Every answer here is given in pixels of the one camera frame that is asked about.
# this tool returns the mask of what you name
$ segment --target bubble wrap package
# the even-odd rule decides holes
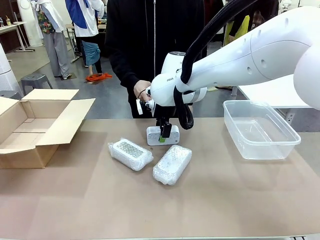
[[[134,171],[140,171],[154,159],[152,152],[124,138],[108,146],[111,157]]]
[[[189,164],[192,151],[188,148],[173,145],[153,168],[155,180],[165,185],[175,185]]]

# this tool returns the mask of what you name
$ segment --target box flap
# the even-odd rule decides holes
[[[94,101],[95,98],[71,101],[36,145],[69,144]]]
[[[45,133],[56,121],[55,118],[28,118],[14,133]]]
[[[0,96],[0,115],[15,105],[19,100]]]
[[[19,152],[24,152],[24,151],[29,151],[34,149],[35,147],[31,148],[22,148],[22,149],[0,149],[0,155],[1,154],[14,154],[14,153],[19,153]]]
[[[22,100],[71,100],[79,89],[34,89]]]

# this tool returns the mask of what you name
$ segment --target table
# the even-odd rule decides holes
[[[274,109],[286,109],[285,120],[288,123],[294,119],[295,109],[311,108],[297,94],[293,74],[259,84],[234,87],[233,96],[237,95],[237,89],[249,100],[266,102]]]
[[[21,45],[21,49],[16,50],[16,52],[34,52],[35,51],[34,49],[26,49],[25,46],[24,46],[24,43],[22,42],[21,35],[19,33],[18,27],[20,27],[20,25],[23,25],[25,23],[27,23],[27,22],[26,21],[15,21],[10,26],[0,27],[0,35],[4,34],[4,33],[7,33],[7,32],[10,32],[10,31],[16,31],[16,34],[18,35],[19,42],[20,42],[20,45]]]
[[[66,24],[65,25],[66,28],[66,33],[68,35],[71,47],[72,47],[72,54],[73,54],[73,59],[71,60],[71,63],[74,63],[75,61],[77,61],[80,57],[75,55],[75,48],[76,48],[76,44],[75,44],[75,40],[76,39],[76,33],[75,33],[75,26],[73,26],[72,24]],[[98,30],[104,30],[104,32],[107,29],[107,25],[106,24],[99,24],[98,25]]]
[[[175,186],[166,186],[152,177],[169,148],[147,146],[146,127],[154,124],[153,119],[85,120],[47,168],[0,170],[0,237],[181,239],[320,232],[320,180],[296,151],[286,161],[244,160],[223,118],[196,118],[193,129],[180,128],[179,144],[192,149],[191,162]],[[153,162],[134,172],[112,159],[108,143],[121,137],[151,150]]]

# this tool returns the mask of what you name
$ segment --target open cardboard box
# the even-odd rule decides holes
[[[34,89],[22,100],[0,97],[0,169],[45,168],[69,144],[95,99],[77,89]]]

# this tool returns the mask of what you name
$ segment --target clear plastic container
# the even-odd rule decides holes
[[[223,103],[224,122],[244,159],[285,159],[301,137],[264,102],[229,100]]]

